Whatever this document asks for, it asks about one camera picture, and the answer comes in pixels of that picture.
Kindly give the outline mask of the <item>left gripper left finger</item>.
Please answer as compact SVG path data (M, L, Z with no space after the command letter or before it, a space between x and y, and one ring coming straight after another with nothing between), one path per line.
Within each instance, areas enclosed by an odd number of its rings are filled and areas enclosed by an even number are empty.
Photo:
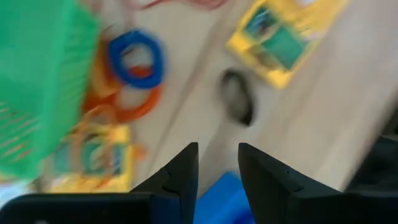
M191 142L131 190L143 196L135 224L193 224L198 191L198 143Z

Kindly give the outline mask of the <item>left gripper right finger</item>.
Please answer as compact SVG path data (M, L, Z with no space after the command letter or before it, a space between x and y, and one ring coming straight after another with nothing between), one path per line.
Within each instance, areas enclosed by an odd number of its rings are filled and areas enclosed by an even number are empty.
M245 142L238 146L238 164L257 224L326 223L326 204L342 195Z

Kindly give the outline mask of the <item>blue plastic basket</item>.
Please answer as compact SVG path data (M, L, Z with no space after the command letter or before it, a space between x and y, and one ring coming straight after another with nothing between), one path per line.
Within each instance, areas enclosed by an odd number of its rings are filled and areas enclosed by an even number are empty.
M197 200L193 224L256 224L236 174L224 173Z

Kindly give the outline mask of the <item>orange spiral wrist coil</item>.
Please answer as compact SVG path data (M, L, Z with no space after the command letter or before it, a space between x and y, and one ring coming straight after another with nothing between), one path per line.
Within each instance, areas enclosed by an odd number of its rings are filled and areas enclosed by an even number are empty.
M89 85L88 93L86 94L84 103L81 107L81 111L86 113L100 105L110 105L114 110L115 117L119 123L127 123L135 119L139 119L151 112L160 100L162 94L162 84L158 85L149 90L148 97L146 100L137 107L123 108L119 96L121 95L121 89L116 93L106 97L96 97Z
M106 40L98 42L91 69L90 88L98 98L106 98L121 89L121 84L109 65L108 44Z

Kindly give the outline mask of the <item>yellow green crayon box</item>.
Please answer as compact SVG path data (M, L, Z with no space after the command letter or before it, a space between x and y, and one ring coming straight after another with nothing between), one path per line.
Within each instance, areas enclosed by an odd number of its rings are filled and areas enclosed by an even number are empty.
M113 161L108 168L104 163L106 135L113 135ZM79 160L73 155L66 139L54 152L51 193L108 193L128 192L131 189L134 167L134 146L126 125L92 125L85 134Z
M285 88L351 0L255 0L226 43L261 78Z

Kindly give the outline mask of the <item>blue spiral wrist coil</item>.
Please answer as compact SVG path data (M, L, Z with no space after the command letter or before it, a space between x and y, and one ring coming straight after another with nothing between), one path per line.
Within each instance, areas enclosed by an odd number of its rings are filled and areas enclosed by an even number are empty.
M133 45L144 45L149 49L152 56L152 73L148 77L136 78L130 76L129 69L124 66L123 52ZM119 79L135 88L152 89L160 85L164 79L166 57L162 45L158 38L144 30L131 30L113 39L108 45L108 57Z

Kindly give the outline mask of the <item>green plastic basket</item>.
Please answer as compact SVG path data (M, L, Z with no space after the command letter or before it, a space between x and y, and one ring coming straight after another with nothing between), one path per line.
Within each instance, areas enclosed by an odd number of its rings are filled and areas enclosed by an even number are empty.
M100 25L80 0L0 0L0 179L34 179L77 123Z

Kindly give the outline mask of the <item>red rubber band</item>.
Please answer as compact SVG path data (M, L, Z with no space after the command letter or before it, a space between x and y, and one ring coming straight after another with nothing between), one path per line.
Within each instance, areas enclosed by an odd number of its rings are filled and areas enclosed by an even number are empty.
M150 3L141 6L140 9L145 10L152 8L156 5L172 1L187 2L193 6L198 6L208 11L218 9L221 6L225 5L227 2L229 2L229 0L153 0Z

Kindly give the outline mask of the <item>small black object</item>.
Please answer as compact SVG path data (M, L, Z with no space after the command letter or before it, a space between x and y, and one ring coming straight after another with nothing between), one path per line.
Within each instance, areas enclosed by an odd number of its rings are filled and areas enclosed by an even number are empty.
M244 126L252 125L255 101L250 84L241 71L229 68L222 73L220 98L231 119Z

